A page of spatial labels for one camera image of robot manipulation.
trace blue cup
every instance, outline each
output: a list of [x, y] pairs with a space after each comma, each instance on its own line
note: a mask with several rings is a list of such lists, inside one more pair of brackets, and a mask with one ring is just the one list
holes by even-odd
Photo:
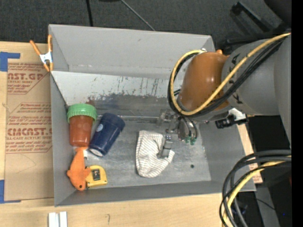
[[89, 150], [100, 157], [106, 155], [124, 126], [123, 119], [112, 113], [105, 113], [89, 144]]

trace orange toy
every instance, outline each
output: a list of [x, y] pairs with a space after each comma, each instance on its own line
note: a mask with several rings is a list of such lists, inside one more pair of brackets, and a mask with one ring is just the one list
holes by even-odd
[[70, 178], [72, 185], [80, 191], [85, 190], [86, 181], [85, 178], [90, 174], [91, 169], [85, 167], [84, 163], [84, 153], [87, 147], [77, 147], [76, 155], [71, 162], [70, 169], [67, 171], [67, 176]]

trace blue tape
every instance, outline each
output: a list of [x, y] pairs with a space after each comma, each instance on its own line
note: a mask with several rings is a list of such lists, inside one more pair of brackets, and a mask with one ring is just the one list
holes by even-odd
[[0, 52], [0, 71], [8, 71], [8, 59], [20, 59], [20, 53]]
[[18, 201], [4, 201], [4, 180], [0, 180], [0, 204], [9, 202], [20, 202]]

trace tape measure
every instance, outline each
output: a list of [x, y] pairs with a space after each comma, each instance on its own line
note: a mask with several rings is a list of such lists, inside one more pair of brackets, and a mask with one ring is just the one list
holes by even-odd
[[107, 184], [106, 172], [103, 167], [93, 165], [89, 167], [91, 169], [90, 174], [85, 178], [86, 187], [97, 187]]

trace white cloth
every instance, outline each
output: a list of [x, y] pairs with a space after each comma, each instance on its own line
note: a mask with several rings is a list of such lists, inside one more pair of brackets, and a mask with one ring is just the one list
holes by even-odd
[[166, 158], [158, 158], [163, 135], [156, 132], [140, 131], [136, 148], [136, 167], [143, 177], [158, 176], [172, 161], [175, 152], [169, 151]]

